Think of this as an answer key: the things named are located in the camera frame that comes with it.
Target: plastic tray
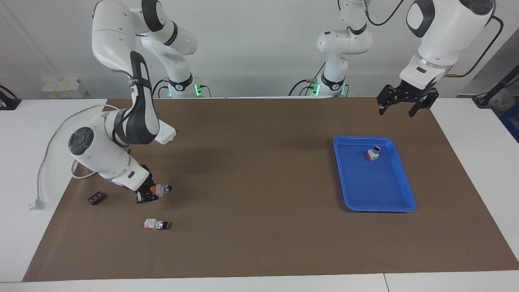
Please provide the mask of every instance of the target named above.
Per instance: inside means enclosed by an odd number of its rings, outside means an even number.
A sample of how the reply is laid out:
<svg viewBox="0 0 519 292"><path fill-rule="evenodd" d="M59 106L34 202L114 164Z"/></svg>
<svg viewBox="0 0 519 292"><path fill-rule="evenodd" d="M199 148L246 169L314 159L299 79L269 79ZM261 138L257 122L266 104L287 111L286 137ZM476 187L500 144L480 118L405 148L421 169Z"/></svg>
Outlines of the plastic tray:
<svg viewBox="0 0 519 292"><path fill-rule="evenodd" d="M354 211L412 212L416 201L395 143L385 137L338 136L333 140L344 202ZM380 146L370 161L366 153Z"/></svg>

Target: power strip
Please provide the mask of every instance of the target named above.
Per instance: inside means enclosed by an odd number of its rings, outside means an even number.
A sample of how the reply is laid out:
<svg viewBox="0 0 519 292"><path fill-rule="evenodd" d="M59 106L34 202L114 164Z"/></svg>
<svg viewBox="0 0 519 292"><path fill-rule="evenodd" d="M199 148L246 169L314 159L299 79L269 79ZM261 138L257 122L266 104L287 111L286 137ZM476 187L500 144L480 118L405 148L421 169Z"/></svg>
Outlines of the power strip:
<svg viewBox="0 0 519 292"><path fill-rule="evenodd" d="M159 134L155 137L155 141L162 145L166 145L169 141L173 141L176 136L176 130L172 126L159 120Z"/></svg>

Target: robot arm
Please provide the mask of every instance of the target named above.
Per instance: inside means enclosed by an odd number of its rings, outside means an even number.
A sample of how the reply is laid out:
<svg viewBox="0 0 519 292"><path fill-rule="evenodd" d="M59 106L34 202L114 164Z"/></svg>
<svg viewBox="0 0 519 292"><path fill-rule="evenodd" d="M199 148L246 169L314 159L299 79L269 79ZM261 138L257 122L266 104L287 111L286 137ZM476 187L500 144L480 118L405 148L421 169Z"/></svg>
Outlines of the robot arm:
<svg viewBox="0 0 519 292"><path fill-rule="evenodd" d="M421 45L400 73L400 85L386 85L378 95L380 115L399 102L414 103L410 117L431 108L438 97L434 85L454 66L494 10L493 0L415 0L406 22L411 32L421 38Z"/></svg>
<svg viewBox="0 0 519 292"><path fill-rule="evenodd" d="M326 67L319 78L320 96L340 94L348 70L348 61L344 55L363 54L370 49L373 42L371 33L367 30L362 0L340 1L340 17L347 28L324 32L318 39L318 49L326 57Z"/></svg>
<svg viewBox="0 0 519 292"><path fill-rule="evenodd" d="M201 95L196 77L189 70L183 56L192 55L198 48L195 35L170 20L162 4L157 0L128 3L134 16L140 21L137 33L147 34L141 38L142 45L162 62L169 79L173 97L197 97Z"/></svg>
<svg viewBox="0 0 519 292"><path fill-rule="evenodd" d="M78 162L134 191L137 203L145 203L157 200L172 187L155 185L146 166L140 165L122 148L123 144L149 144L159 132L148 68L141 54L135 51L135 33L144 30L157 38L164 37L165 32L157 29L157 23L161 20L164 23L165 17L157 1L140 3L136 13L117 0L96 4L92 51L103 65L128 76L133 105L95 116L87 127L71 135L69 150Z"/></svg>

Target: brown table mat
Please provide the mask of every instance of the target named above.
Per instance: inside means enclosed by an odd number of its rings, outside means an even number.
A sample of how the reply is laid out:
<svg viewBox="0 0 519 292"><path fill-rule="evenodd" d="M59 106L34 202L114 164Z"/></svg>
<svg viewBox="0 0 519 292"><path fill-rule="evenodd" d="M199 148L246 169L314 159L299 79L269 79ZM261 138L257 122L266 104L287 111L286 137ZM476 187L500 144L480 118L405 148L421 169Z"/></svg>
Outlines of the brown table mat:
<svg viewBox="0 0 519 292"><path fill-rule="evenodd" d="M411 119L409 108L379 116L367 98L157 100L179 134L131 146L132 156L173 192L137 205L97 175L73 179L24 281L519 270L431 112ZM416 211L350 211L339 135L393 139ZM90 206L98 190L108 198ZM146 218L173 226L148 231Z"/></svg>

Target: gray joint cap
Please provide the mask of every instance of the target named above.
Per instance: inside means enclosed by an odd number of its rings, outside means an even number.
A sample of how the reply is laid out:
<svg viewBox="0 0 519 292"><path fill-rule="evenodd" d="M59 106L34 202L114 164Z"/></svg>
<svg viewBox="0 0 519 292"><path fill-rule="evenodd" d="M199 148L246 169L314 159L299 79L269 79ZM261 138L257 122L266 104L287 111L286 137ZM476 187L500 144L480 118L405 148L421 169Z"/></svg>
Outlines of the gray joint cap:
<svg viewBox="0 0 519 292"><path fill-rule="evenodd" d="M69 139L69 150L73 155L82 155L92 145L94 131L89 127L77 129Z"/></svg>
<svg viewBox="0 0 519 292"><path fill-rule="evenodd" d="M487 15L494 8L492 0L459 0L476 15Z"/></svg>

